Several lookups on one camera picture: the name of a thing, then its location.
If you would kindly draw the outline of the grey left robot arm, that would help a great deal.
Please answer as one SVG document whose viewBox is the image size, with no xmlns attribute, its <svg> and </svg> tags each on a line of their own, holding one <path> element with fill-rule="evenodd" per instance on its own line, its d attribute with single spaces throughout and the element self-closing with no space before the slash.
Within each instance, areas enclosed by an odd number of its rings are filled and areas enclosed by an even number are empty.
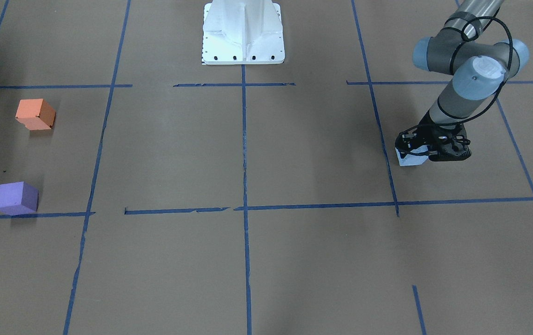
<svg viewBox="0 0 533 335">
<path fill-rule="evenodd" d="M 421 121 L 401 132 L 394 148 L 400 166 L 464 161 L 471 156 L 465 124 L 488 97 L 496 101 L 507 81 L 528 63 L 528 47 L 496 15 L 500 0 L 466 0 L 433 37 L 414 47 L 413 63 L 451 81 Z"/>
</svg>

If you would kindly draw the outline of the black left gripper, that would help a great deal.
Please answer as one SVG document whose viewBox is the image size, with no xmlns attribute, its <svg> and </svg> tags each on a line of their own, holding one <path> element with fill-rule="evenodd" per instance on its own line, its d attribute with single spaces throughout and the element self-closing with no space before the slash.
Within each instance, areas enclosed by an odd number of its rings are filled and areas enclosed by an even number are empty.
<svg viewBox="0 0 533 335">
<path fill-rule="evenodd" d="M 464 161 L 471 157 L 471 141 L 466 129 L 458 124 L 453 129 L 436 124 L 419 124 L 399 133 L 395 149 L 399 157 L 424 157 L 430 161 Z"/>
</svg>

